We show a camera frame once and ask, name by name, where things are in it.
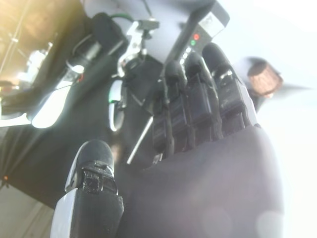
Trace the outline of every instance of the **red button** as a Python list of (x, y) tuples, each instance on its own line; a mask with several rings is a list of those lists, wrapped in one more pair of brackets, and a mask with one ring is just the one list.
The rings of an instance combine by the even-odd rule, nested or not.
[(194, 40), (195, 40), (195, 41), (199, 40), (199, 38), (200, 38), (200, 35), (199, 35), (199, 34), (197, 34), (197, 33), (194, 34)]

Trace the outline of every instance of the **wire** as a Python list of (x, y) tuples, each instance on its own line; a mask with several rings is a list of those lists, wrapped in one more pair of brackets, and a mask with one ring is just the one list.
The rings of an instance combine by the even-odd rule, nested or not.
[(134, 22), (134, 19), (132, 18), (132, 16), (130, 16), (129, 14), (126, 14), (126, 13), (117, 13), (117, 14), (111, 15), (110, 18), (111, 19), (123, 18), (123, 19), (130, 21), (130, 22)]
[(144, 3), (145, 9), (146, 9), (147, 12), (149, 13), (150, 17), (153, 17), (152, 12), (151, 12), (151, 9), (150, 9), (150, 7), (149, 7), (147, 1), (146, 1), (146, 0), (142, 0), (142, 2)]

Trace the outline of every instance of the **led light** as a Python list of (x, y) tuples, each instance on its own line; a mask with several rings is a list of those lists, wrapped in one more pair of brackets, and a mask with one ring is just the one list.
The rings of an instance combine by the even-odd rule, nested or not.
[(200, 38), (200, 35), (199, 35), (199, 34), (197, 34), (197, 33), (194, 34), (194, 40), (195, 40), (195, 41), (199, 40), (199, 38)]

